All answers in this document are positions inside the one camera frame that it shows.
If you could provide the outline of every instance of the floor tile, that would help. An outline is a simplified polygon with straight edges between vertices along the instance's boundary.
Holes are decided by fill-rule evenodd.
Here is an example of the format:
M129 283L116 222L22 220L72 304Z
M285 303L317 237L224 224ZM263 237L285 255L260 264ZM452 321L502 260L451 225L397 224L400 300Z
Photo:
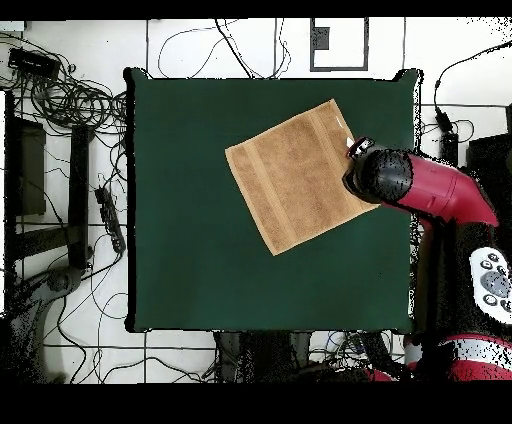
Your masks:
M447 66L510 39L492 30L489 21L475 18L407 18L407 68L424 72L421 101L432 103L434 84ZM438 103L512 103L512 85L505 83L512 66L507 48L448 70L438 88Z
M178 370L186 370L189 373L197 373L201 376L212 364L215 359L215 351L175 351L175 350L148 350L148 356L157 357L165 364ZM180 377L183 373L177 370L171 370L156 360L149 360L147 363L147 382L148 383L171 383ZM189 377L184 376L179 380L180 383L191 382Z

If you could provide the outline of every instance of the green tablecloth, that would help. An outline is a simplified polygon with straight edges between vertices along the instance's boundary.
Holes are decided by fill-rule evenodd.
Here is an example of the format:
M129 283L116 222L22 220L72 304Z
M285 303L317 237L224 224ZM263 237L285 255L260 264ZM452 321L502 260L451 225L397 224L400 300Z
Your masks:
M408 214L381 207L274 257L224 149L331 98L355 137L412 148L417 71L396 82L125 79L127 327L410 328Z

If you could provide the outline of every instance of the brown towel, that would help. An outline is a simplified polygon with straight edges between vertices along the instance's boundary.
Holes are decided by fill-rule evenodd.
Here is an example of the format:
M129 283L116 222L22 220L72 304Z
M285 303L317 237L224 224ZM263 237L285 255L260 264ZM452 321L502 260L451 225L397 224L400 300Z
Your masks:
M376 207L341 181L354 140L330 100L226 149L229 167L273 255Z

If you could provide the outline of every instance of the cable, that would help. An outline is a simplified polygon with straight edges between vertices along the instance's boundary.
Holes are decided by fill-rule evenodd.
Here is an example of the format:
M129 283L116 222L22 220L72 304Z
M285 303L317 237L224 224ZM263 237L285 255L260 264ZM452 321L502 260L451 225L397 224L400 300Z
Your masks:
M224 32L222 32L222 30L220 29L220 25L219 25L219 22L217 19L214 19L215 21L215 25L217 26L217 30L220 32L220 34L222 35L222 37L224 38L224 40L226 40L226 43L228 44L228 47L229 49L231 50L231 53L233 53L233 56L235 56L237 62L240 64L240 66L242 67L242 69L244 70L244 72L247 74L247 77L248 78L254 78L254 75L251 75L249 73L249 71L247 70L247 68L244 66L244 64L242 63L242 61L240 60L240 57L235 53L235 50L233 49L233 46L231 45L231 43L229 42L228 38L226 37L226 34L224 34Z
M64 296L63 298L64 300L64 304L62 306L62 310L60 311L60 314L59 314L59 317L57 318L57 328L59 330L59 333L60 335L68 342L68 343L71 343L72 345L76 346L77 348L79 348L82 353L84 354L84 358L82 359L82 363L80 364L80 366L77 368L77 370L75 371L75 373L73 374L73 377L71 377L71 380L69 381L69 384L73 384L73 381L75 381L75 378L76 376L78 375L78 373L80 372L80 370L82 369L82 367L84 366L85 364L85 361L87 359L87 352L85 351L85 349L80 346L77 342L75 342L74 340L71 340L68 336L66 336L64 334L64 332L62 331L62 328L60 327L60 324L61 324L61 319L62 319L62 315L64 315L64 311L66 310L66 304L67 304L67 296Z
M480 56L480 55L482 55L484 53L492 53L494 51L501 50L501 49L504 49L504 48L508 48L510 46L512 46L512 40L507 41L506 43L498 44L497 46L494 46L494 47L489 47L489 48L487 48L485 50L482 50L481 52L478 52L478 53L474 54L473 56L470 56L470 57L468 57L466 59L459 60L458 62L455 62L455 63L451 64L450 66L447 66L443 70L443 72L441 72L441 75L439 75L439 78L437 79L436 84L435 84L435 88L434 88L434 107L436 109L436 112L437 113L441 113L441 110L437 106L437 89L441 85L441 78L443 78L443 75L444 75L444 73L446 71L448 71L449 69L453 68L454 66L456 66L456 65L458 65L460 63L464 63L464 62L467 62L468 60L476 59L478 56Z
M233 38L233 36L231 35L231 32L229 31L229 27L228 27L228 24L226 22L226 20L224 19L224 22L225 22L225 27L226 27L226 30L228 31L229 33L229 36L227 38L231 39L235 45L235 48L237 50L237 54L238 54L238 57L240 59L240 61L244 64L244 66L250 70L253 74L257 75L258 78L260 79L273 79L276 77L276 75L278 75L280 72L281 74L286 72L288 70L288 67L290 66L290 63L291 63L291 55L290 55L290 52L289 50L286 48L286 42L283 42L282 39L281 39L281 34L283 32L283 26L284 26L284 18L283 20L281 21L281 28L279 30L279 37L278 37L278 40L279 40L279 43L281 44L281 47L283 48L283 59L281 61L281 64L279 65L279 67L272 73L272 75L268 76L268 77L263 77L262 75L260 75L259 73L257 73L255 70L251 69L251 67L249 65L247 65L247 63L243 60L242 58L242 54L240 53L240 50L238 48L238 45L236 44L236 41L235 39ZM274 54L275 54L275 47L276 47L276 44L277 44L277 39L274 38ZM289 58L289 61L288 61L288 64L287 64L287 67L284 71L281 71L281 69L283 68L283 65L284 65L284 62L286 60L286 57Z
M91 284L91 294L93 295L93 298L94 298L94 294L93 294L93 293L94 293L94 291L92 290L92 284ZM100 320L99 320L99 323L98 323L98 346L100 346L100 345L101 345L101 343L100 343L100 329L101 329L101 320L103 319L103 315L106 315L106 316L110 317L110 315L107 315L107 314L105 313L105 309L107 308L108 304L112 301L112 299L114 299L116 296L120 296L120 295L126 295L126 296L128 296L128 293L119 292L119 293L115 293L115 294L113 294L113 295L112 295L112 296L110 296L110 298L107 300L107 302L105 303L105 306L103 306L103 309L101 309L101 310L100 310L101 315L100 315ZM100 349L100 348L98 348L98 350L96 351L96 353L97 353L98 355L100 355L100 359L98 360L98 365L97 365L97 367L96 367L96 366L94 367L94 369L96 369L96 368L97 368L97 369L98 369L98 371L97 371L97 372L96 372L96 371L94 371L94 373L96 374L96 377L97 377L97 379L98 379L98 383L105 384L105 381L104 381L104 380L102 380L102 379L101 379L101 377L100 377L100 375L101 375L101 370L100 370L101 353L100 353L100 352L101 352L101 349Z
M164 361L162 361L160 358L157 358L155 356L148 356L145 360L141 360L141 361L138 361L138 362L135 362L133 364L130 364L130 365L120 365L118 367L114 367L114 368L111 368L107 374L105 374L105 377L101 380L101 384L105 384L105 381L107 380L108 376L114 372L115 370L121 370L121 369L127 369L127 368L133 368L133 367L136 367L137 365L140 365L142 363L144 363L144 361L157 361L158 363L162 364L164 367L172 370L172 371L176 371L176 372L180 372L182 373L184 376L187 376L188 378L190 378L192 381L197 381L198 383L205 383L205 381L201 380L201 377L199 374L195 373L195 372L187 372L185 370L182 370L180 368L176 368L176 367L173 367L169 364L166 364Z
M113 126L125 126L125 92L114 96L110 89L101 83L92 80L79 81L71 76L74 65L71 65L63 55L51 53L23 38L5 33L2 35L36 47L39 51L33 51L34 53L50 57L60 64L56 80L25 74L19 70L14 72L11 88L22 88L18 105L25 97L25 91L29 90L29 98L37 112L29 115L46 119L54 131L56 130L51 123L67 129L71 129L73 125L88 125L96 131ZM23 78L27 79L26 84L23 84Z
M230 24L232 23L235 23L237 21L239 21L240 19L234 19L232 20L231 22L229 22ZM208 27L208 28L194 28L194 29L189 29L189 30L186 30L186 31L180 31L180 32L177 32L176 34L174 35L171 35L169 38L167 38L165 41L164 41L164 44L162 44L162 47L160 48L160 52L158 53L158 61L157 61L157 67L158 67L158 70L160 71L160 73L165 77L165 78L170 78L169 76L167 76L163 71L162 71L162 68L160 66L160 60L162 58L162 52L165 48L165 46L167 45L167 43L169 41L171 41L174 37L177 37L178 35L181 35L181 34L187 34L189 32L197 32L197 31L208 31L208 30L211 30L211 29L216 29L217 26L213 26L213 27Z
M99 271L96 271L94 273L92 273L91 275L96 275L96 274L99 274L100 272L103 272L105 270L110 270L114 265L116 265L120 260L121 260L121 257L122 255L118 255L117 258L114 260L114 262L112 262L109 266L106 266L105 268L102 268L100 269ZM91 275L87 276L87 277L82 277L82 280L81 281L84 281L86 280L87 278L91 277ZM94 291L96 291L98 289L98 287L101 285L101 283L103 282L103 280L106 278L106 276L108 275L108 271L107 273L103 276L103 278L101 279L101 281L96 285L96 287L94 288ZM68 319L72 314L74 314L76 312L76 310L78 308L80 308L80 306L82 306L86 301L87 299L89 299L91 297L91 294L89 294L84 300L82 300L82 302L80 302L80 304L78 306L75 307L75 309L73 309L68 315L66 315L66 317L61 321L61 324L66 320ZM43 337L43 340L45 340L53 331L55 331L57 329L57 326L53 327L50 331L48 331L44 337Z
M456 121L452 121L451 123L455 125L455 127L457 128L457 131L456 131L456 134L459 133L459 126L457 125L458 123L462 123L462 122L466 122L468 123L470 126L471 126L471 135L466 138L465 140L459 140L459 144L460 143L465 143L469 140L471 140L471 138L473 138L473 135L475 134L475 125L473 124L472 121L470 121L469 119L458 119ZM421 135L425 135L425 134L428 134L434 130L436 130L437 128L439 128L439 125L438 124L425 124L423 121L421 121ZM430 130L428 131L425 131L427 127L432 127Z

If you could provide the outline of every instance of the floor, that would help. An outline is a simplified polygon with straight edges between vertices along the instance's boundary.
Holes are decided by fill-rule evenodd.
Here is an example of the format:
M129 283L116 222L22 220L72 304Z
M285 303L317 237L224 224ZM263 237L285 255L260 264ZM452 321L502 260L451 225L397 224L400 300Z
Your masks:
M318 55L318 63L315 63L315 66L352 66L353 63L358 63L361 57L360 49L346 47L340 42L349 35L353 40L360 40L362 37L359 24L352 25L353 23L348 21L351 20L316 20L317 27L331 27L332 40L329 50L334 54ZM353 28L353 33L347 33L347 28ZM509 21L498 18L370 17L369 28L368 70L324 73L310 72L309 18L278 18L277 22L274 18L238 20L229 24L226 32L236 41L243 60L250 65L254 73L264 76L272 75L277 69L278 75L282 78L391 79L402 68L421 69L424 72L421 116L425 124L435 122L432 106L434 83L446 66L512 38L512 25ZM289 55L283 48L278 47L274 57L276 30L277 34L280 34L280 40L286 43ZM145 68L154 77L166 75L183 78L194 74L198 78L246 76L226 43L216 44L220 41L220 35L213 20L31 22L23 37L47 50L64 55L76 65L75 78L100 82L108 86L114 94L125 90L122 71L128 66ZM203 66L214 46L210 60ZM7 72L7 48L8 46L0 44L0 75ZM470 120L474 125L473 138L504 133L504 106L512 103L512 85L508 83L511 68L510 49L483 55L477 60L458 65L443 76L437 102L446 105L443 109L452 121ZM422 137L421 148L426 153L436 156L439 131L434 127L428 129L433 130ZM466 121L459 124L459 131L461 140L471 136L471 127ZM106 136L104 141L107 144L117 141L114 136L110 138ZM467 143L460 144L460 165L463 164L466 147ZM69 157L68 140L49 136L47 151L46 169L60 167L69 175L69 165L59 160ZM108 152L98 140L91 143L89 178L92 185L100 184L102 175L111 173ZM125 164L121 161L120 168L123 166ZM47 193L59 215L66 222L67 179L60 172L49 172L46 178ZM117 209L122 211L119 213L119 220L126 223L125 188L122 184L116 184L113 190L118 199ZM95 205L96 201L91 193L89 222L101 224L99 210ZM49 208L42 217L30 217L30 222L32 224L24 224L25 231L41 228L41 224L54 223L55 216ZM102 234L104 228L101 225L91 226L91 244ZM26 259L23 264L17 264L17 272L23 273L25 277L33 275L64 253L65 248ZM214 359L214 341L211 333L151 331L147 334L130 334L125 331L122 318L126 314L127 296L112 296L127 291L129 254L130 252L108 273L104 272L93 277L91 281L84 282L68 298L62 329L77 343L88 346L85 365L75 381L98 383L94 374L85 378L92 371L93 358L98 347L101 348L102 354L102 378L113 367L141 362L145 355L158 358L177 369L199 373L205 371ZM110 240L103 237L96 246L95 269L109 265L114 259L115 254ZM100 321L100 309L90 297L91 287L98 284L99 287L95 291L98 305L111 317L120 319L104 316ZM45 326L45 355L49 369L66 372L69 381L82 362L83 353L66 342L55 329L62 306L62 301L57 301L49 312ZM324 348L327 339L328 332L314 333L311 348ZM398 340L393 344L395 351L399 352ZM130 368L116 369L108 375L106 383L171 382L181 376L182 373L179 371L166 368L156 360L149 360Z

